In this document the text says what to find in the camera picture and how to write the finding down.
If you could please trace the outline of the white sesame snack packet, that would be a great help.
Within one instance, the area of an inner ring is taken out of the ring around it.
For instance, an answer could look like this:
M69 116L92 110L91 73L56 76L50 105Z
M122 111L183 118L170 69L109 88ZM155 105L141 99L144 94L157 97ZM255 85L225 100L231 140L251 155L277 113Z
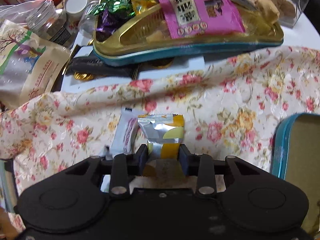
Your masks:
M118 154L132 153L133 143L139 127L138 117L144 114L144 111L132 108L125 107L121 109L114 140L105 154L106 160L112 160Z

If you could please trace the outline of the yellow silver snack packet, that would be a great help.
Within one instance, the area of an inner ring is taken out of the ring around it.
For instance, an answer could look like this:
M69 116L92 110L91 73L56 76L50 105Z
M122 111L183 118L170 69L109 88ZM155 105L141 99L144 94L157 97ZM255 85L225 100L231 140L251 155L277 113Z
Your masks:
M148 148L143 176L155 177L156 160L178 158L178 149L184 138L184 117L174 113L144 114L138 116L138 124Z

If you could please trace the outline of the gold tin with snacks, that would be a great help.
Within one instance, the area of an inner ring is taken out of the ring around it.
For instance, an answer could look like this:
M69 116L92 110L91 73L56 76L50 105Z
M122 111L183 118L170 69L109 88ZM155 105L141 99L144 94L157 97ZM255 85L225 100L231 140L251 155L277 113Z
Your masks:
M100 0L93 50L114 67L211 51L253 51L283 43L278 23L267 21L246 0L231 0L240 13L244 33L172 39L159 0Z

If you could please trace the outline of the floral tablecloth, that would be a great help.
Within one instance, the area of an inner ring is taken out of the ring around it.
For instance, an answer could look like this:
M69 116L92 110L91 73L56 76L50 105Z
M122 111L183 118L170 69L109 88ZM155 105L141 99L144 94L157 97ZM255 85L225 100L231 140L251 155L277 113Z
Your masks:
M319 113L319 51L282 46L160 79L46 93L1 114L1 158L18 193L110 146L124 107L184 117L189 151L269 171L281 120Z

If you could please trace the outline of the empty gold tin tray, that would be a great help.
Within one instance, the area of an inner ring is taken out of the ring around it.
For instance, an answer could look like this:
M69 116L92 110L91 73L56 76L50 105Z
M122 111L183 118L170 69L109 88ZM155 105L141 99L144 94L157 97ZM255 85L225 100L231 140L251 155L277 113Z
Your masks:
M302 228L319 234L319 115L299 113L277 127L271 173L299 187L307 195L309 210Z

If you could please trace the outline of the beige tree snack bag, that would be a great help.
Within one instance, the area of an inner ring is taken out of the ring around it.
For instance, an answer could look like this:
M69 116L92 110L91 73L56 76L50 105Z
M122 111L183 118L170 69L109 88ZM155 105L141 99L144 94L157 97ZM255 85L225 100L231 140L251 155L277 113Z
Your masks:
M50 92L70 50L9 20L1 22L1 103L9 109Z

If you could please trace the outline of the pink snack packet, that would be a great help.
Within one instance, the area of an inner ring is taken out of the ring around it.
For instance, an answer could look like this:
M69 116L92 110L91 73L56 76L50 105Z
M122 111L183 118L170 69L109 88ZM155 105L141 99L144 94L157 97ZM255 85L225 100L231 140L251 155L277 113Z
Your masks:
M172 39L244 33L231 0L159 0Z

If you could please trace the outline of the small glass jar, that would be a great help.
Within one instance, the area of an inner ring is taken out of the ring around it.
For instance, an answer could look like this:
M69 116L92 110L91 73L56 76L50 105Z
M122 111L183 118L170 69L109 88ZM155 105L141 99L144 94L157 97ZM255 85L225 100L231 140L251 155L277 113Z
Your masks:
M67 28L67 14L53 1L42 0L26 18L27 27L40 38L70 48L74 35Z

